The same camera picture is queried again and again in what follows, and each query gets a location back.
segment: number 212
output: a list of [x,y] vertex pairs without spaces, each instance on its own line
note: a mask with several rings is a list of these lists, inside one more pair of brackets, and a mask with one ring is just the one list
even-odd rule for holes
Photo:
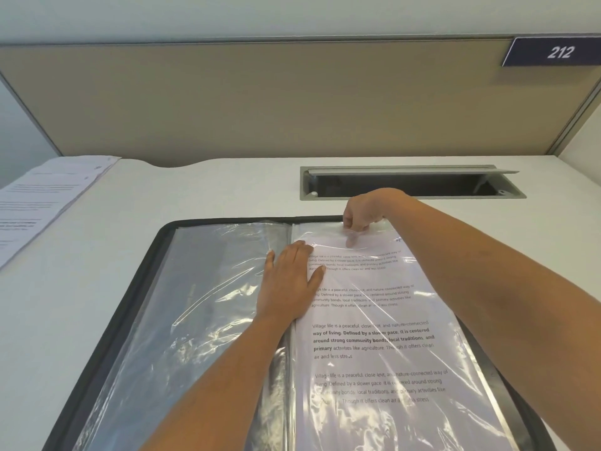
[[570,47],[555,46],[552,49],[551,54],[547,58],[569,58],[572,52],[574,52],[575,50],[576,48],[573,45],[571,45]]

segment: cubicle number sign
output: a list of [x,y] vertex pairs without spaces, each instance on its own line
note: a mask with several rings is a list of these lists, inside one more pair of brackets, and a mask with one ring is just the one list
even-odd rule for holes
[[502,66],[599,66],[601,36],[515,38]]

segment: beige fabric panel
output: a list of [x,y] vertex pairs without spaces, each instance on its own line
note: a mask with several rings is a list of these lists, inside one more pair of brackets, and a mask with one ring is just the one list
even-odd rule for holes
[[501,68],[509,39],[1,47],[66,155],[544,154],[601,67]]

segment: white desk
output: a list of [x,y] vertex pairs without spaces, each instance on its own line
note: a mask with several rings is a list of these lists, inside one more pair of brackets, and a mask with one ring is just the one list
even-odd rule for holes
[[[0,271],[0,449],[39,451],[159,229],[174,220],[335,215],[299,168],[494,164],[527,199],[428,200],[601,298],[601,188],[555,157],[120,160]],[[567,448],[556,439],[558,451]]]

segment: paper document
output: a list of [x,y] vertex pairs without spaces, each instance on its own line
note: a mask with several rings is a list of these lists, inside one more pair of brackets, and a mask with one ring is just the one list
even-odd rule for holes
[[296,449],[511,451],[454,314],[392,231],[302,236],[323,284],[296,323]]
[[0,190],[0,267],[44,230],[117,157],[53,158]]

